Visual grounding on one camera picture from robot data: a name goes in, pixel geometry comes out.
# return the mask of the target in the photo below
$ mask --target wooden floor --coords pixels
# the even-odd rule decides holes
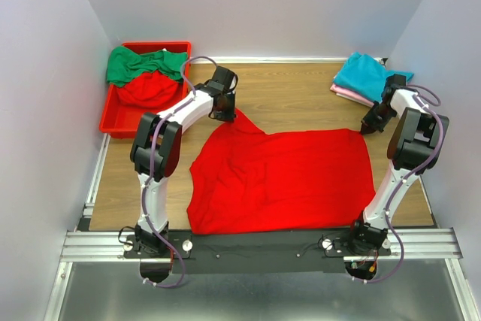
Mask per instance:
[[[267,133],[308,129],[360,128],[368,108],[336,96],[329,90],[340,63],[235,64],[226,65],[239,76],[237,106]],[[212,65],[193,65],[193,83],[204,82]],[[177,170],[168,184],[167,212],[171,229],[189,229],[186,208],[192,197],[189,167],[210,133],[219,125],[204,118],[183,136]],[[382,134],[365,137],[378,187],[388,165],[386,149],[397,120]],[[91,230],[118,230],[134,226],[140,214],[140,186],[129,153],[132,140],[112,139],[105,159]],[[397,226],[432,225],[432,218],[419,182],[401,202]]]

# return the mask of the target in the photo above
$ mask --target white wall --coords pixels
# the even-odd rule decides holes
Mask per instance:
[[[87,0],[0,0],[0,319],[43,319],[101,136],[110,43]]]
[[[423,177],[434,215],[454,226],[462,265],[481,302],[481,2],[423,0],[389,58],[442,98],[451,124],[436,167]]]
[[[187,39],[210,56],[387,56],[421,0],[90,0],[114,45]]]

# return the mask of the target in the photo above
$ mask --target red cloth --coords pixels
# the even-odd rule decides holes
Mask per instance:
[[[159,108],[174,97],[177,88],[182,86],[159,71],[145,72],[117,87],[117,95],[123,104],[142,108]]]
[[[266,135],[237,111],[190,168],[200,235],[348,226],[374,197],[364,138],[349,129]]]

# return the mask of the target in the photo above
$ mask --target red plastic bin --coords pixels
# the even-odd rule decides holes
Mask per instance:
[[[190,57],[192,45],[188,41],[159,41],[159,42],[131,42],[122,44],[124,47],[144,54],[166,49],[172,53],[187,52]],[[186,66],[186,76],[189,76],[190,64]],[[179,86],[174,97],[164,104],[161,108],[140,108],[120,103],[117,95],[117,88],[111,84],[108,89],[107,99],[105,100],[104,112],[100,120],[100,131],[109,133],[113,138],[135,138],[138,123],[142,114],[146,112],[157,113],[172,107],[181,99],[185,98],[189,89],[186,82]]]

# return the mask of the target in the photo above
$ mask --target cable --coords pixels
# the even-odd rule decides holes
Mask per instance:
[[[196,60],[196,59],[207,59],[208,61],[212,62],[215,66],[217,66],[216,61],[213,60],[212,58],[208,57],[208,56],[193,56],[192,58],[188,58],[184,63],[182,63],[182,65],[180,66],[180,75],[182,76],[182,79],[184,80],[184,82],[186,82],[187,85],[192,90],[192,94],[194,95],[194,98],[195,98],[195,88],[194,88],[193,84],[190,83],[190,80],[186,77],[184,72],[186,70],[187,64],[190,63],[193,60]]]
[[[409,177],[411,177],[413,174],[417,173],[418,171],[422,170],[423,168],[425,168],[427,165],[429,165],[429,163],[431,163],[431,161],[434,159],[434,157],[436,157],[440,150],[441,150],[441,146],[443,145],[443,139],[444,139],[444,128],[443,128],[443,124],[441,122],[441,119],[439,118],[439,116],[434,112],[432,111],[431,109],[429,109],[429,106],[425,103],[422,102],[422,99],[425,100],[427,103],[430,103],[432,105],[441,105],[441,100],[440,98],[434,94],[434,92],[432,92],[431,90],[429,90],[428,88],[425,88],[423,86],[416,86],[417,88],[420,88],[420,89],[423,89],[423,90],[426,90],[427,92],[429,92],[432,96],[434,96],[437,100],[437,103],[436,104],[433,104],[431,101],[427,100],[426,97],[424,96],[418,96],[417,93],[413,94],[413,99],[414,101],[417,103],[418,106],[420,106],[422,109],[424,109],[426,112],[428,112],[435,120],[436,120],[436,123],[437,125],[439,126],[439,139],[436,143],[436,147],[434,147],[433,151],[431,152],[431,154],[429,155],[429,157],[423,162],[421,163],[420,165],[418,165],[417,167],[415,167],[413,170],[409,171],[408,173],[406,173],[406,175],[404,175],[402,178],[401,178],[401,181],[396,185],[396,187],[393,189],[391,195],[389,196],[388,198],[388,201],[386,203],[386,213],[384,215],[384,217],[386,218],[386,223],[389,227],[389,230],[392,232],[392,234],[396,237],[396,239],[398,240],[399,242],[399,247],[401,248],[401,256],[399,258],[399,262],[397,263],[397,265],[388,273],[386,274],[385,276],[381,277],[381,278],[377,278],[377,279],[373,279],[373,280],[362,280],[362,279],[358,279],[364,283],[379,283],[381,281],[384,281],[388,278],[390,278],[393,274],[395,274],[399,268],[402,266],[403,264],[403,261],[404,261],[404,245],[403,245],[403,241],[401,240],[401,237],[399,236],[399,234],[396,232],[396,230],[394,229],[394,227],[392,226],[391,224],[391,220],[389,219],[389,206],[391,205],[392,203],[392,200],[394,199],[394,197],[396,196],[396,193],[398,193],[399,189],[406,183],[407,179]]]
[[[435,107],[439,107],[439,106],[441,105],[441,99],[440,99],[432,90],[430,90],[429,88],[427,88],[427,87],[425,87],[425,86],[418,86],[417,84],[409,84],[409,85],[407,86],[407,88],[408,88],[408,89],[411,89],[411,90],[415,90],[415,89],[413,89],[413,88],[418,88],[418,89],[425,90],[426,92],[428,92],[429,94],[431,94],[431,95],[434,97],[434,99],[436,99],[436,103],[434,103],[431,99],[425,97],[424,95],[419,94],[419,97],[420,97],[423,101],[425,101],[425,102],[427,102],[427,103],[429,103],[430,105],[433,105],[433,106],[435,106]]]
[[[123,233],[123,230],[124,230],[124,229],[130,229],[131,231],[134,231],[134,232],[135,232],[135,228],[133,228],[133,227],[131,227],[131,226],[122,227],[122,228],[120,229],[120,231],[119,231],[119,234],[117,235],[117,240],[119,240],[119,242],[120,242],[121,244],[125,244],[125,245],[127,245],[127,246],[133,246],[134,244],[133,244],[131,241],[122,241],[122,240],[120,239],[120,236],[122,236],[122,233]]]
[[[372,250],[369,250],[368,255],[366,257],[364,257],[361,261],[358,261],[359,262],[358,266],[362,266],[364,263],[366,263],[368,258],[371,257],[371,252],[372,252]]]
[[[167,246],[174,254],[177,255],[180,265],[182,266],[182,274],[180,275],[179,280],[175,283],[170,283],[170,284],[161,284],[161,283],[156,283],[148,278],[144,278],[144,283],[148,283],[154,287],[159,287],[163,289],[172,289],[174,287],[178,287],[181,283],[183,278],[186,275],[186,263],[183,261],[182,256],[180,255],[179,251],[172,245],[169,241],[167,241],[162,235],[156,230],[156,227],[153,225],[152,220],[150,219],[149,212],[147,210],[146,206],[146,193],[147,193],[147,188],[150,185],[150,182],[153,179],[154,176],[154,165],[155,165],[155,154],[156,154],[156,145],[157,145],[157,138],[159,136],[160,128],[162,125],[167,121],[170,117],[172,117],[174,114],[176,114],[178,111],[181,109],[185,108],[188,104],[192,103],[195,99],[195,87],[193,84],[190,82],[190,80],[186,77],[184,74],[184,71],[186,69],[187,63],[190,63],[192,60],[196,59],[207,59],[210,60],[215,66],[217,66],[217,63],[209,58],[208,56],[195,56],[193,58],[187,59],[181,66],[180,66],[180,74],[182,75],[182,78],[184,81],[187,83],[187,85],[190,87],[192,90],[192,97],[189,98],[186,102],[182,103],[179,105],[177,108],[174,109],[171,113],[167,114],[163,118],[160,119],[159,123],[157,123],[157,126],[154,130],[153,133],[153,138],[152,138],[152,144],[150,145],[150,170],[149,170],[149,177],[145,180],[144,186],[142,187],[142,193],[141,193],[141,207],[142,207],[142,212],[144,213],[144,219],[146,220],[147,224],[149,225],[150,229],[152,230],[152,233],[165,245]]]

